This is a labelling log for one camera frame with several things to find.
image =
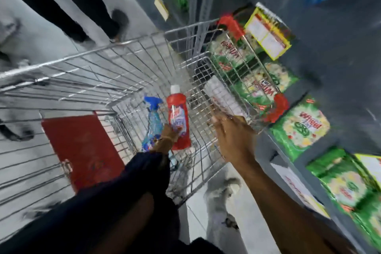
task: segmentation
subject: person's right hand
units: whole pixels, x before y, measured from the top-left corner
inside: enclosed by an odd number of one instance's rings
[[[227,162],[235,167],[251,165],[254,161],[255,132],[243,117],[218,113],[212,117],[219,148]]]

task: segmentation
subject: blue spray nozzle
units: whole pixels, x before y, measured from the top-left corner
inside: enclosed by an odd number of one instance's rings
[[[157,110],[159,108],[159,104],[163,103],[163,100],[159,97],[144,97],[144,101],[150,104],[150,111]]]

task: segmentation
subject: white bottle cap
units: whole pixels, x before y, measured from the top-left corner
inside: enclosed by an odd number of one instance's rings
[[[173,95],[174,93],[180,93],[180,86],[178,84],[171,86],[171,94]]]

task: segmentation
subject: red cleaning liquid bottle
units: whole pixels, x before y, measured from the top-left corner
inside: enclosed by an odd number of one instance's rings
[[[183,150],[191,146],[189,138],[188,109],[186,106],[186,96],[180,92],[178,85],[171,86],[171,95],[167,97],[169,109],[169,123],[173,129],[181,128],[179,138],[174,143],[172,150]]]

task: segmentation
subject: wire basket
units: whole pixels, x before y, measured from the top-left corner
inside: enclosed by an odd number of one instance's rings
[[[202,28],[206,29],[205,41],[197,52],[195,33]],[[224,74],[210,51],[220,35],[230,40],[232,48],[232,37],[245,42],[253,51],[254,62],[242,61],[232,75]],[[229,54],[221,53],[226,56],[225,66],[232,66]],[[284,110],[279,95],[280,102],[274,99],[276,107],[269,105],[269,112],[261,114],[231,87],[258,66],[279,92],[244,32],[225,16],[0,73],[0,131],[5,136],[0,140],[0,242],[30,222],[25,219],[26,213],[74,195],[70,175],[75,169],[60,162],[41,127],[42,121],[96,114],[126,164],[141,150],[147,130],[148,111],[143,97],[156,96],[165,101],[170,85],[179,84],[187,97],[192,146],[171,152],[176,162],[167,194],[180,206],[224,164],[210,122],[215,110],[242,114],[257,131]],[[163,122],[168,122],[165,102],[159,114]]]

